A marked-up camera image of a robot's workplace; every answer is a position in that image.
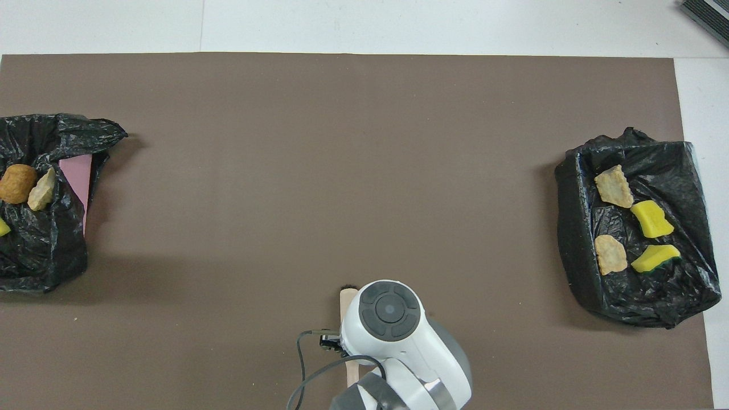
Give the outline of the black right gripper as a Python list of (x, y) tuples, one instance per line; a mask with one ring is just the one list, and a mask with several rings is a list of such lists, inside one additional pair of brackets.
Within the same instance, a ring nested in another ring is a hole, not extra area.
[(343, 347), (342, 337), (339, 333), (323, 333), (318, 337), (318, 345), (323, 350), (336, 352), (341, 358), (348, 356)]

